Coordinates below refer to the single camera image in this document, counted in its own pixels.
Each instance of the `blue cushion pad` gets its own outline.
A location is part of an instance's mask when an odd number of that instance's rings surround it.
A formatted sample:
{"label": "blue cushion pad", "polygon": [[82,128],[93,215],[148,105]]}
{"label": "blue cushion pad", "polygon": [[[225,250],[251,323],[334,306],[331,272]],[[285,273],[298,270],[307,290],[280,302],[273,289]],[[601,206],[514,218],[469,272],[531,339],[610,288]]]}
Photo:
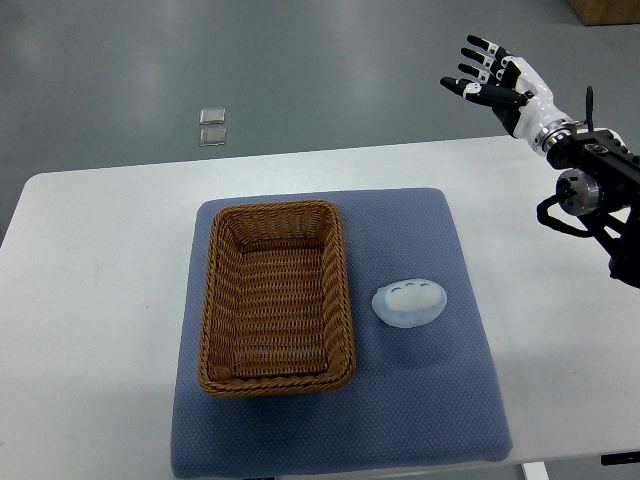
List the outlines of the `blue cushion pad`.
{"label": "blue cushion pad", "polygon": [[[209,235],[228,206],[325,199],[341,211],[356,373],[330,393],[218,399],[200,390],[198,342]],[[422,277],[448,303],[433,322],[397,329],[376,290]],[[319,474],[500,461],[511,439],[491,352],[444,195],[401,189],[207,202],[198,211],[174,402],[171,460],[180,478]]]}

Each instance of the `wicker basket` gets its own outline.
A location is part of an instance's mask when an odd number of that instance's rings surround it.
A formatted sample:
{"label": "wicker basket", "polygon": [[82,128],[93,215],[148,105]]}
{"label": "wicker basket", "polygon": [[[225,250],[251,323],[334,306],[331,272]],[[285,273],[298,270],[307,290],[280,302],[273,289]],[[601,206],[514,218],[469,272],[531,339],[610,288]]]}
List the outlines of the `wicker basket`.
{"label": "wicker basket", "polygon": [[217,397],[344,386],[355,347],[342,219],[329,202],[229,207],[214,219],[198,379]]}

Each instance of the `gray floor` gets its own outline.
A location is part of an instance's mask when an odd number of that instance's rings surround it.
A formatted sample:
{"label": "gray floor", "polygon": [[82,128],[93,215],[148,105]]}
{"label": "gray floor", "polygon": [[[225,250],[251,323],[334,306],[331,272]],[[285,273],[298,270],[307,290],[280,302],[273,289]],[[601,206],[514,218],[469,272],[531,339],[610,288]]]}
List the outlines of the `gray floor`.
{"label": "gray floor", "polygon": [[[640,25],[584,27],[566,0],[2,0],[0,238],[41,172],[503,134],[438,84],[469,33],[526,57],[574,118],[593,85],[596,126],[640,152]],[[199,111],[218,105],[227,143],[200,148]],[[598,458],[548,469],[640,477]]]}

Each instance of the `black cable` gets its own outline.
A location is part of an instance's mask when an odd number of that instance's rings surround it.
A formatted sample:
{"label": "black cable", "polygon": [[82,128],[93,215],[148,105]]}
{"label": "black cable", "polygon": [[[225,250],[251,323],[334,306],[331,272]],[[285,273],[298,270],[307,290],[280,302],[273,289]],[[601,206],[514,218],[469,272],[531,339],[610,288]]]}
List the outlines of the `black cable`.
{"label": "black cable", "polygon": [[587,87],[587,129],[593,132],[593,88],[591,85]]}

